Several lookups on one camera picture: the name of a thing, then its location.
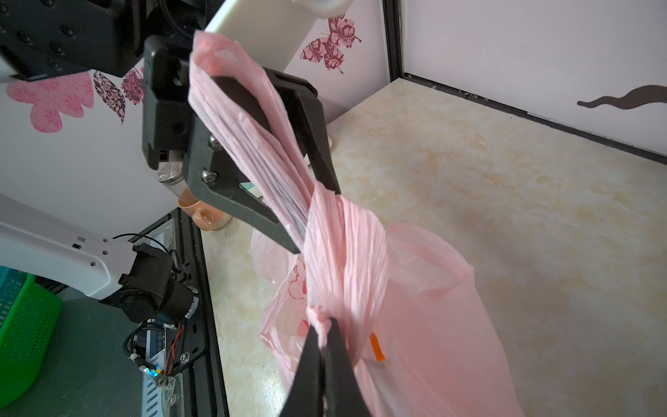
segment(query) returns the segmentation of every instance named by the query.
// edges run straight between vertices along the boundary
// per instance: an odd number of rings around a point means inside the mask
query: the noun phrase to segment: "green plastic basket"
[[[62,305],[34,275],[0,267],[0,408],[35,381]]]

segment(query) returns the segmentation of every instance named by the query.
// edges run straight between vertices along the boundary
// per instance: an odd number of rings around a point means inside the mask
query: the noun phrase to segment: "white wall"
[[[6,91],[1,84],[0,193],[104,236],[138,233],[177,207],[143,158],[142,104],[127,100],[121,124],[93,92],[82,118],[61,114],[62,130],[41,133],[30,122],[32,105]]]
[[[667,154],[667,103],[577,101],[667,86],[665,0],[404,0],[405,70]]]
[[[384,16],[380,0],[354,0],[346,19],[354,21],[356,36],[350,48],[340,48],[344,61],[338,69],[324,62],[300,59],[308,43],[326,37],[328,21],[317,20],[303,45],[289,63],[286,73],[308,80],[319,93],[327,123],[353,108],[389,83],[389,67],[384,37]]]

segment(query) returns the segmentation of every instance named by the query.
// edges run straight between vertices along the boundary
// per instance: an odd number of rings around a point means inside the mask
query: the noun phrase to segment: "screw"
[[[69,27],[69,26],[67,26],[67,25],[62,25],[62,26],[60,26],[60,30],[63,31],[63,33],[65,34],[65,36],[69,36],[69,37],[73,37],[73,36],[74,36],[74,29],[72,29],[71,27]]]
[[[16,36],[18,36],[21,42],[27,43],[28,45],[30,45],[33,42],[33,38],[24,31],[18,31],[16,33]]]
[[[209,143],[211,144],[211,147],[214,148],[214,149],[222,149],[222,145],[220,145],[220,142],[218,142],[215,139],[215,136],[213,136],[213,135],[209,136]]]
[[[213,184],[217,181],[217,172],[210,172],[205,169],[201,172],[201,178],[206,184]]]
[[[49,66],[50,66],[51,68],[55,69],[56,71],[60,71],[60,70],[62,69],[62,67],[60,66],[60,64],[58,63],[58,61],[55,60],[54,57],[50,57],[50,58],[49,58]]]
[[[59,43],[51,42],[51,43],[49,44],[49,46],[51,47],[51,50],[52,50],[53,52],[57,53],[58,55],[60,55],[60,54],[63,53],[63,47],[60,46]]]

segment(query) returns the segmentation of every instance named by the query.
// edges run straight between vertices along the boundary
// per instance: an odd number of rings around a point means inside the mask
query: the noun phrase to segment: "red print on bag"
[[[345,58],[339,48],[352,47],[355,39],[361,42],[354,29],[354,21],[344,17],[345,15],[340,15],[330,18],[329,33],[325,33],[327,37],[315,39],[306,45],[300,58],[314,63],[324,61],[326,69],[337,69],[342,74],[340,65]]]
[[[303,260],[298,259],[298,262],[301,262],[301,267],[297,263],[293,269],[293,278],[289,280],[289,296],[294,300],[305,300],[306,294],[308,294],[308,288],[305,284],[305,264]]]

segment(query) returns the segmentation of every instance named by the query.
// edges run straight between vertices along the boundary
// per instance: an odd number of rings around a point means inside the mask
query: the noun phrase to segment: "butterfly decal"
[[[343,47],[350,48],[355,40],[361,42],[356,35],[354,21],[345,19],[345,15],[329,18],[329,33],[325,37],[315,39],[301,51],[300,59],[319,63],[324,62],[326,69],[337,69],[342,74],[340,66],[345,61]]]

